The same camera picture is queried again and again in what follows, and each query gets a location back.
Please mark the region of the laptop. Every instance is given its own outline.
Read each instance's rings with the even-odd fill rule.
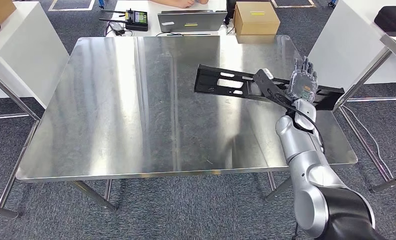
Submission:
[[[158,21],[162,33],[213,32],[220,29],[227,14],[212,10],[162,11]]]

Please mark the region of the brown cardboard box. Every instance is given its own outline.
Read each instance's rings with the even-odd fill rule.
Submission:
[[[2,24],[14,11],[16,6],[11,0],[0,0],[0,24]]]
[[[237,1],[233,25],[236,35],[275,35],[278,32],[278,16],[270,2]]]

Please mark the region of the person's hand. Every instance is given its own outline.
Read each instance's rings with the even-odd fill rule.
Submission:
[[[186,9],[194,5],[194,3],[194,0],[176,0],[176,7]]]

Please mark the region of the cardboard box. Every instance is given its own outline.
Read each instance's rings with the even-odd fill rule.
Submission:
[[[236,2],[233,17],[236,35],[275,35],[280,24],[271,2]]]
[[[238,44],[272,44],[275,35],[236,35]]]
[[[0,0],[0,24],[16,10],[16,6],[11,0]]]

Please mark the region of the metal table leg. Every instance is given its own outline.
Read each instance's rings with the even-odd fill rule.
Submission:
[[[361,74],[361,77],[352,86],[342,98],[335,104],[333,110],[335,111],[339,106],[344,105],[348,99],[350,99],[356,92],[365,84],[365,82],[378,70],[378,68],[390,57],[392,54],[386,46],[376,55],[374,60],[367,66],[365,71]]]
[[[273,192],[276,190],[275,177],[273,176],[273,172],[268,171],[267,177],[268,177],[268,184],[270,184],[270,189]]]
[[[383,191],[383,190],[393,187],[395,185],[396,185],[396,177],[394,179],[391,179],[391,180],[385,182],[385,183],[382,183],[382,184],[379,184],[379,185],[373,187],[371,190],[375,193],[378,193],[380,191]]]
[[[108,179],[106,181],[104,199],[107,200],[107,202],[110,201],[110,193],[111,193],[111,184],[112,183],[113,183],[112,179]]]
[[[19,213],[16,211],[7,210],[0,207],[0,215],[10,219],[16,219],[19,216]]]
[[[8,95],[8,97],[13,100],[26,114],[32,117],[36,121],[40,121],[41,119],[36,115],[34,111],[32,111],[20,98],[13,92],[5,83],[0,80],[0,89]]]
[[[289,186],[292,186],[291,177],[288,177],[288,179],[283,181],[277,188],[275,188],[268,196],[265,197],[265,200],[267,202],[272,201],[274,198],[276,198],[280,193],[282,193]]]
[[[0,119],[9,119],[9,118],[20,118],[20,117],[27,117],[30,116],[35,120],[35,123],[33,124],[30,133],[27,137],[26,142],[23,145],[23,148],[21,150],[20,155],[18,156],[17,162],[15,163],[15,166],[11,172],[11,175],[9,177],[8,182],[6,183],[5,189],[3,190],[3,193],[0,197],[0,215],[15,219],[18,217],[19,213],[15,211],[10,211],[7,209],[4,209],[5,203],[7,201],[7,198],[10,194],[10,191],[14,185],[14,181],[16,179],[16,172],[17,169],[19,168],[20,162],[24,156],[24,153],[32,140],[33,134],[35,133],[35,130],[39,124],[39,121],[41,120],[34,111],[32,111],[4,82],[0,80],[0,89],[8,95],[8,97],[13,100],[23,111],[24,113],[10,113],[10,114],[1,114]]]
[[[116,207],[109,203],[105,198],[99,195],[96,191],[94,191],[90,186],[88,186],[83,181],[71,181],[71,184],[79,189],[82,193],[86,194],[88,197],[93,199],[98,204],[110,209],[111,211],[115,211]]]

